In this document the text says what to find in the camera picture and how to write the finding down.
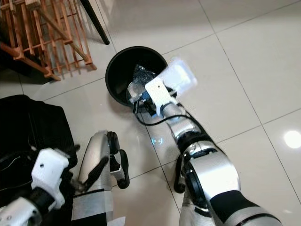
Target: wire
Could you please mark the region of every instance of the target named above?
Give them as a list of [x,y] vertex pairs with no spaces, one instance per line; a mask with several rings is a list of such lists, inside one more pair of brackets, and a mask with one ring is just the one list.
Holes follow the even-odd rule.
[[137,119],[142,125],[144,125],[144,126],[156,126],[156,125],[159,125],[159,124],[161,124],[161,123],[163,123],[163,122],[165,122],[165,121],[167,121],[167,120],[170,120],[170,119],[173,119],[173,118],[178,118],[178,117],[183,117],[183,118],[192,120],[192,118],[189,117],[188,115],[185,115],[185,114],[176,114],[176,115],[169,116],[169,117],[167,117],[167,118],[165,118],[165,119],[162,119],[162,120],[160,120],[160,121],[158,121],[158,122],[155,122],[155,123],[145,123],[145,122],[141,121],[141,119],[139,118],[138,114],[135,114],[135,116],[136,116],[136,119]]
[[173,118],[177,118],[177,117],[183,117],[183,118],[191,120],[194,124],[196,124],[196,126],[200,129],[201,132],[205,131],[204,128],[202,127],[202,125],[185,109],[185,107],[182,104],[178,103],[178,106],[182,107],[188,115],[185,115],[185,114],[176,114],[176,115],[169,116],[169,117],[167,117],[165,119],[162,119],[162,120],[160,120],[158,122],[155,122],[155,123],[145,123],[145,122],[143,122],[139,118],[139,116],[138,116],[137,113],[135,114],[135,116],[136,116],[136,119],[142,125],[144,125],[144,126],[156,126],[156,125],[159,125],[159,124],[161,124],[161,123],[163,123],[163,122],[165,122],[167,120],[170,120],[170,119],[173,119]]
[[20,156],[16,157],[16,158],[15,158],[15,159],[7,166],[7,167],[1,169],[0,172],[2,172],[2,171],[4,171],[4,170],[6,170],[7,168],[9,168],[9,167],[11,166],[11,164],[13,164],[14,161],[17,160],[17,159],[19,159],[19,158],[21,158],[21,157],[20,157]]
[[26,183],[24,183],[24,184],[18,185],[18,186],[14,186],[14,187],[6,187],[6,188],[3,188],[3,189],[0,189],[0,192],[3,192],[3,191],[8,190],[8,189],[14,189],[14,188],[22,187],[22,186],[27,185],[27,184],[29,184],[29,183],[31,183],[31,182],[32,182],[32,180],[30,180],[30,181],[28,181],[28,182],[26,182]]

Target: floor tile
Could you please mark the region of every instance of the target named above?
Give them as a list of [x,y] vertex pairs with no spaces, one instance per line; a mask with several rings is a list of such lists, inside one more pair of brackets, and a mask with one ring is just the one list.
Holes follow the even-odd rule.
[[[91,5],[104,30],[106,30],[95,0],[91,1]],[[24,93],[30,98],[35,100],[46,100],[48,98],[54,97],[66,91],[105,77],[105,71],[107,69],[108,63],[116,54],[116,51],[112,45],[112,42],[108,46],[103,43],[100,35],[94,28],[90,18],[87,17],[86,12],[81,5],[80,9],[81,18],[84,21],[84,28],[91,57],[97,67],[97,70],[93,71],[89,67],[85,66],[83,62],[81,62],[82,67],[79,70],[73,69],[72,72],[64,73],[61,77],[61,81],[49,82],[44,85],[34,84],[34,81],[22,76],[21,81]]]
[[235,165],[246,198],[274,214],[283,225],[299,225],[301,205],[262,127],[218,145]]
[[264,125],[301,200],[301,110]]
[[167,182],[170,186],[170,189],[173,193],[175,202],[177,203],[179,211],[181,211],[181,207],[182,207],[182,204],[183,204],[184,193],[179,194],[179,193],[175,192],[175,190],[174,190],[176,163],[177,163],[176,161],[170,162],[169,164],[166,164],[166,165],[162,166],[162,168],[163,168],[163,171],[164,171],[165,176],[167,178]]
[[217,34],[262,123],[301,108],[300,14],[298,2]]
[[297,0],[199,0],[214,30],[219,32]]
[[23,94],[18,73],[6,69],[0,75],[0,98]]
[[[219,142],[260,125],[241,84],[215,36],[207,37],[164,55],[180,57],[194,72],[198,86],[178,100]],[[158,121],[143,115],[146,122]],[[166,124],[148,127],[161,164],[177,159],[178,149]]]
[[117,51],[147,46],[163,54],[213,33],[198,0],[96,0]]
[[180,213],[160,168],[131,179],[130,186],[112,189],[114,218],[126,216],[126,226],[175,226]]
[[160,166],[145,127],[136,121],[130,108],[118,104],[109,95],[104,79],[54,97],[46,103],[64,109],[74,142],[81,145],[75,175],[91,136],[103,129],[117,133],[120,147],[129,158],[130,178]]

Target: wooden drying rack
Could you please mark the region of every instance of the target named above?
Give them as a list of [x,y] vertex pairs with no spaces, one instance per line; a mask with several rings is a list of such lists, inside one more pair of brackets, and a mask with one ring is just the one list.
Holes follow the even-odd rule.
[[[70,71],[72,65],[79,68],[80,61],[96,70],[76,1],[46,1],[1,0],[1,17],[7,24],[10,46],[0,42],[0,48],[14,60],[23,61],[44,73],[45,78],[56,81],[61,79],[55,71],[60,74],[63,69]],[[34,62],[31,56],[38,57],[40,62]]]

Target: trash can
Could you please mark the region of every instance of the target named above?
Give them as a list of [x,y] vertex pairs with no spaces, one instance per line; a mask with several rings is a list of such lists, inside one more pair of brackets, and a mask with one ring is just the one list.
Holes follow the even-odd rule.
[[125,106],[132,106],[127,101],[126,93],[128,85],[133,81],[136,65],[160,74],[167,67],[167,62],[161,54],[143,46],[126,48],[113,57],[105,73],[105,83],[110,95]]

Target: white robot part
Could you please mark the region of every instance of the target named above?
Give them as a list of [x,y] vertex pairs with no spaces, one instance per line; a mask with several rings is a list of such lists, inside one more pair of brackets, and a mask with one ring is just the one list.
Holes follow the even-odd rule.
[[177,92],[177,97],[180,97],[187,90],[198,84],[188,65],[178,58],[174,59],[158,77],[162,79],[166,87],[172,88]]
[[181,96],[185,91],[196,86],[197,83],[197,79],[190,68],[182,60],[177,59],[156,78],[148,82],[145,89],[156,106],[157,115],[162,116],[162,106],[169,103],[177,104],[176,99],[170,96],[166,87],[176,91],[177,96]]
[[160,109],[162,106],[173,102],[177,103],[176,100],[169,95],[161,78],[156,77],[152,81],[145,85],[145,89],[151,97],[154,105],[156,106],[156,113],[161,116]]
[[32,189],[40,187],[55,200],[54,208],[59,209],[65,199],[60,191],[61,176],[69,162],[65,155],[51,148],[39,152],[32,169]]
[[23,197],[0,209],[0,226],[27,226],[29,219],[33,225],[42,221],[39,210]]

